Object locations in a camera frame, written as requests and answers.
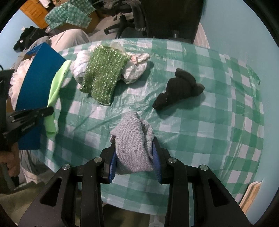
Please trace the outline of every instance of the plastic tablecloth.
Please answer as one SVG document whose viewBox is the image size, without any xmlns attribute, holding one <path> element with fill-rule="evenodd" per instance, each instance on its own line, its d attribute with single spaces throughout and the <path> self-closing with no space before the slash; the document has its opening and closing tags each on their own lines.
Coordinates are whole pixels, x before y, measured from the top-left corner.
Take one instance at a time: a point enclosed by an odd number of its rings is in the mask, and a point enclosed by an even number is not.
<svg viewBox="0 0 279 227">
<path fill-rule="evenodd" d="M 79 91 L 70 72 L 55 105 L 59 132 L 34 151 L 53 171 L 63 164 L 85 164 L 109 147 L 109 132 L 123 114 L 137 111 L 153 127 L 161 147 L 186 165 L 207 165 L 240 201 L 258 168 L 263 147 L 264 120 L 260 80 L 243 62 L 203 47 L 160 39 L 119 39 L 83 44 L 60 54 L 76 54 L 97 44 L 120 42 L 126 51 L 149 53 L 144 74 L 133 84 L 117 83 L 111 106 L 97 103 Z M 159 112 L 152 108 L 176 68 L 193 74 L 205 86 L 203 94 L 182 100 Z M 116 175 L 101 185 L 102 200 L 127 210 L 165 215 L 168 185 L 160 185 L 153 172 Z M 190 187 L 190 216 L 193 194 Z"/>
</svg>

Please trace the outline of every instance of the person's leg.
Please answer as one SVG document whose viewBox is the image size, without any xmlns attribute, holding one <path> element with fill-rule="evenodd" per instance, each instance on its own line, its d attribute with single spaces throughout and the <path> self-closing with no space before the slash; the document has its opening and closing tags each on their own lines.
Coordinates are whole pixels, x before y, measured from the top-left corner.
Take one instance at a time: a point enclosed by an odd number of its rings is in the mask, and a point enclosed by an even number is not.
<svg viewBox="0 0 279 227">
<path fill-rule="evenodd" d="M 61 51 L 73 46 L 91 42 L 88 35 L 81 29 L 70 29 L 50 38 L 51 47 Z"/>
</svg>

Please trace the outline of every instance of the metal screw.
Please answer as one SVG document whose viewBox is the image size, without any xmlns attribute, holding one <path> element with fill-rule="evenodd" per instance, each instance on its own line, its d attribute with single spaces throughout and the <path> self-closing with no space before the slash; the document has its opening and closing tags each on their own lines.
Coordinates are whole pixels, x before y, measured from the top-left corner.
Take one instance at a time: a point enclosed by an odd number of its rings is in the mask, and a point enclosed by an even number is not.
<svg viewBox="0 0 279 227">
<path fill-rule="evenodd" d="M 169 158 L 170 163 L 176 163 L 177 159 L 176 158 Z"/>
<path fill-rule="evenodd" d="M 70 167 L 71 167 L 70 164 L 65 164 L 65 165 L 62 166 L 62 169 L 63 169 L 63 170 L 67 170 L 67 169 L 69 169 Z"/>
<path fill-rule="evenodd" d="M 201 165 L 200 168 L 203 171 L 207 171 L 208 170 L 208 167 L 206 165 Z"/>
<path fill-rule="evenodd" d="M 98 163 L 101 162 L 103 159 L 101 157 L 94 158 L 94 162 Z"/>
</svg>

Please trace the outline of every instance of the folded gray towel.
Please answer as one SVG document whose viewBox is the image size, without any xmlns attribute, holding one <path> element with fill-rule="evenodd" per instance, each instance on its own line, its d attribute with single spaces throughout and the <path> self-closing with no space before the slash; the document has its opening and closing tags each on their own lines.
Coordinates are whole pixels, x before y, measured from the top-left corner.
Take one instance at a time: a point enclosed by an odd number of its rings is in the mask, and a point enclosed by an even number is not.
<svg viewBox="0 0 279 227">
<path fill-rule="evenodd" d="M 115 136 L 118 174 L 153 170 L 151 125 L 132 111 L 110 132 Z"/>
</svg>

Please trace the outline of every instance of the orange wooden cabinet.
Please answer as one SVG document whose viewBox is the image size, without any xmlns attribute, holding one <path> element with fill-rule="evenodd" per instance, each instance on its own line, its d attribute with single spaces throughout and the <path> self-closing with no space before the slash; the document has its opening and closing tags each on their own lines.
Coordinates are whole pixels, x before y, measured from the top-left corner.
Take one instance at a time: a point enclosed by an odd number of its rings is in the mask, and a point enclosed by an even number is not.
<svg viewBox="0 0 279 227">
<path fill-rule="evenodd" d="M 28 0 L 20 8 L 39 28 L 43 29 L 48 26 L 45 22 L 45 16 L 48 11 L 41 5 L 39 0 Z"/>
</svg>

